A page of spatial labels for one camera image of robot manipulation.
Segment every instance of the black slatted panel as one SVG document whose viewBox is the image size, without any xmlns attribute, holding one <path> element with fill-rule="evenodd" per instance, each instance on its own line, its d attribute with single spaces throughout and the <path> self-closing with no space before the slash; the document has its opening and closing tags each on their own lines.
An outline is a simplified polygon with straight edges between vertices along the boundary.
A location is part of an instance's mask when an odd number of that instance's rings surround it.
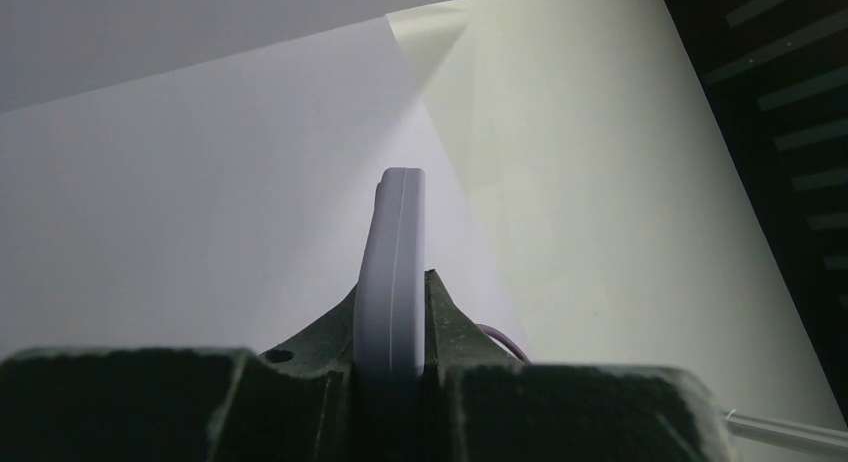
<svg viewBox="0 0 848 462">
<path fill-rule="evenodd" d="M 848 136 L 840 125 L 848 120 L 848 84 L 831 77 L 832 86 L 819 84 L 814 93 L 766 109 L 759 99 L 848 67 L 846 29 L 795 46 L 781 40 L 834 14 L 841 23 L 848 0 L 781 0 L 761 4 L 767 9 L 747 20 L 737 11 L 732 23 L 728 13 L 752 0 L 665 1 L 845 416 L 848 310 L 840 295 L 848 295 L 848 271 L 829 270 L 825 258 L 848 255 L 848 229 L 814 230 L 808 217 L 848 213 L 848 184 L 799 191 L 793 178 L 848 168 Z M 765 61 L 751 54 L 763 47 L 786 52 Z M 751 66 L 734 65 L 743 70 L 730 76 L 715 72 L 749 57 Z"/>
</svg>

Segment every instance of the purple cable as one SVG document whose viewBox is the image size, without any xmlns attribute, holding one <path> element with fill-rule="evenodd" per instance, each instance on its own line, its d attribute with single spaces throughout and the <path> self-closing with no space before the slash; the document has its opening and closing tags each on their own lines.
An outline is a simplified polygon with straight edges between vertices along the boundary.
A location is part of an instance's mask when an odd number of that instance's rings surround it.
<svg viewBox="0 0 848 462">
<path fill-rule="evenodd" d="M 516 359 L 522 362 L 530 362 L 530 358 L 527 357 L 527 354 L 525 354 L 523 350 L 521 350 L 521 347 L 519 347 L 518 344 L 513 342 L 512 339 L 507 337 L 506 334 L 504 334 L 500 330 L 483 324 L 477 324 L 477 328 L 480 329 L 480 331 L 482 331 L 484 334 L 503 344 L 504 347 L 506 347 L 507 349 L 509 349 L 510 352 L 512 352 L 512 355 L 514 355 Z"/>
</svg>

